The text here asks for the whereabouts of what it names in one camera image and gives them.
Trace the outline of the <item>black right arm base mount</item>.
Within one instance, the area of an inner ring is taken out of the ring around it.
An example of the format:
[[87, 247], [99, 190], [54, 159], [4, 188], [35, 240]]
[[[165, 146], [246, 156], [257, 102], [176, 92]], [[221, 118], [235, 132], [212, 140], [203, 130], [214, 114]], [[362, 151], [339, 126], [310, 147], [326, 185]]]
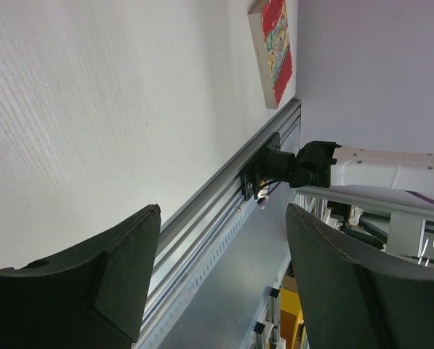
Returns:
[[257, 199], [257, 195], [264, 182], [262, 163], [268, 151], [279, 151], [280, 133], [274, 132], [269, 136], [256, 152], [250, 157], [239, 173], [240, 189], [243, 199], [249, 201], [251, 198]]

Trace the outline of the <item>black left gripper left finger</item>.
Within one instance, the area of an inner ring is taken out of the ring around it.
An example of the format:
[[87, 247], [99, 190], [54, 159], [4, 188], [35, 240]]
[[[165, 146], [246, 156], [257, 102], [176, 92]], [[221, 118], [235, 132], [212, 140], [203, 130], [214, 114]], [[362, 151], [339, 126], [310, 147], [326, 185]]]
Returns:
[[0, 348], [130, 348], [161, 228], [151, 204], [23, 268], [0, 269]]

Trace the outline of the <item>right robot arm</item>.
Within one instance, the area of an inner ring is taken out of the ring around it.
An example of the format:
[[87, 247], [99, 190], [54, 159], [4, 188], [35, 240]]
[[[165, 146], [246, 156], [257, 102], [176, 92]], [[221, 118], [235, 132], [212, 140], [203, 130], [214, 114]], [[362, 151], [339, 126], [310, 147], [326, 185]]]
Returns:
[[434, 153], [375, 151], [312, 141], [297, 154], [264, 151], [265, 179], [292, 188], [358, 185], [434, 196]]

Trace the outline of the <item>red treehouse book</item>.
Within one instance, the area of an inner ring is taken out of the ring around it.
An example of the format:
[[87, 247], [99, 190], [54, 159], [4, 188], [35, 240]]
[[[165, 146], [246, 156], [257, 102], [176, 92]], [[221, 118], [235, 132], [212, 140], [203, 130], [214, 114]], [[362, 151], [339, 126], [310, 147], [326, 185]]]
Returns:
[[258, 0], [248, 13], [249, 26], [268, 109], [277, 109], [293, 74], [286, 2]]

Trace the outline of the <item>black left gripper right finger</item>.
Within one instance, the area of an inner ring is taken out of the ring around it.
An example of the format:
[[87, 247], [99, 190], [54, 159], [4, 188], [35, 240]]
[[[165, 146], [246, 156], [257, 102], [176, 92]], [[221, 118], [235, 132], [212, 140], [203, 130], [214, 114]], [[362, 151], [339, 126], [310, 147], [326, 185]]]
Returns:
[[347, 236], [297, 204], [286, 233], [311, 348], [434, 348], [434, 268]]

